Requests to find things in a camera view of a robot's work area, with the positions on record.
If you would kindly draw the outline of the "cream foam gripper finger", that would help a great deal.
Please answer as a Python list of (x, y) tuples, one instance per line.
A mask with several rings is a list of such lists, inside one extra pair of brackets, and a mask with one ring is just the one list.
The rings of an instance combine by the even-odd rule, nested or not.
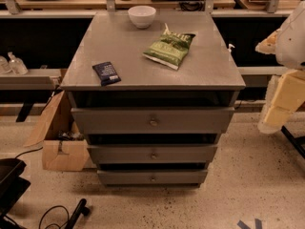
[(263, 134), (273, 134), (305, 102), (305, 72), (289, 70), (281, 76), (273, 75), (265, 100), (257, 127)]

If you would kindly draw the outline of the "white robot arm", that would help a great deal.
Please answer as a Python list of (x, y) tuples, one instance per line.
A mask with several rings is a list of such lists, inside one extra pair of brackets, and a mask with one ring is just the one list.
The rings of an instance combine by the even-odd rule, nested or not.
[(277, 63), (288, 68), (269, 81), (258, 122), (261, 133), (273, 134), (305, 102), (305, 1), (299, 3), (279, 29), (258, 43), (255, 50), (274, 54)]

